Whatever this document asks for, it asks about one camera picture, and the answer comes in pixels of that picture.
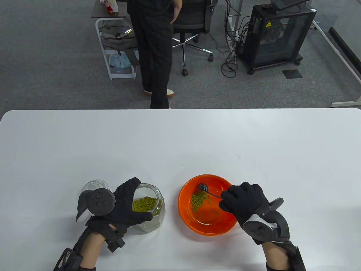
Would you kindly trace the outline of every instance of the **spoon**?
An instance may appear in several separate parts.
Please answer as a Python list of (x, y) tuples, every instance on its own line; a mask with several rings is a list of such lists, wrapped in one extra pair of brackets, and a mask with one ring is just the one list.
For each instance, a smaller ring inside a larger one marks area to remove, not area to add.
[(208, 192), (208, 186), (206, 184), (198, 185), (198, 189), (201, 190), (201, 191), (204, 191), (205, 193), (208, 193), (208, 194), (210, 194), (210, 195), (212, 195), (212, 196), (214, 196), (216, 198), (222, 199), (220, 196), (217, 196), (217, 195), (215, 195), (215, 194), (213, 194), (211, 192)]

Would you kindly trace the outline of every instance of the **white sneaker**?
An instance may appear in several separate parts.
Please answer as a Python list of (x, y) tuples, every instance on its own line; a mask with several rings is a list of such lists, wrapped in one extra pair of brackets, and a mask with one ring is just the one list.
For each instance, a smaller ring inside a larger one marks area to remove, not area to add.
[[(144, 90), (144, 94), (147, 96), (152, 96), (152, 92), (151, 91), (145, 91)], [(172, 91), (171, 89), (167, 89), (167, 97), (173, 97), (174, 96), (174, 91)]]

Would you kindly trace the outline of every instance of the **3d printer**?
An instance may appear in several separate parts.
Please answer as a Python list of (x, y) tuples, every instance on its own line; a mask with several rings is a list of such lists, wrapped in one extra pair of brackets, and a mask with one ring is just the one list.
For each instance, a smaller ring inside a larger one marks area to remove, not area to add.
[(284, 63), (299, 65), (299, 50), (316, 15), (308, 0), (271, 0), (253, 7), (245, 42), (237, 54), (252, 75), (256, 69)]

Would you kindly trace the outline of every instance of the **floor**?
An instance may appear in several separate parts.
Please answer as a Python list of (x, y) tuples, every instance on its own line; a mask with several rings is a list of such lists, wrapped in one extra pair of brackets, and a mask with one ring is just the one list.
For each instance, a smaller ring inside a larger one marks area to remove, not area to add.
[[(242, 15), (254, 4), (244, 0)], [(342, 0), (313, 0), (317, 20), (328, 31)], [(0, 6), (0, 117), (14, 109), (137, 109), (149, 108), (141, 77), (114, 79), (106, 73), (103, 56), (90, 19), (94, 1), (18, 0)], [(219, 0), (210, 33), (225, 49), (225, 6)], [(188, 77), (181, 75), (181, 49), (173, 52), (169, 88), (175, 91), (172, 108), (284, 108), (329, 107), (331, 102), (354, 100), (361, 89), (321, 34), (310, 30), (301, 48), (300, 66), (278, 66), (249, 76), (241, 63), (228, 79), (220, 66), (227, 54), (216, 51), (210, 36), (200, 46), (208, 55), (187, 48)], [(287, 80), (282, 70), (299, 69), (302, 79)]]

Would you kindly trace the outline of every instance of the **backpack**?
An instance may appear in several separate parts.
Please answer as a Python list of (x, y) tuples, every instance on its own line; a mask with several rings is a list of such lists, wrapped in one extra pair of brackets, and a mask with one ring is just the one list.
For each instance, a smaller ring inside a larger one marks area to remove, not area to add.
[(138, 66), (139, 61), (134, 52), (138, 50), (138, 46), (131, 21), (127, 19), (102, 21), (99, 26), (104, 48), (117, 50), (119, 55), (120, 51), (125, 52), (130, 64)]

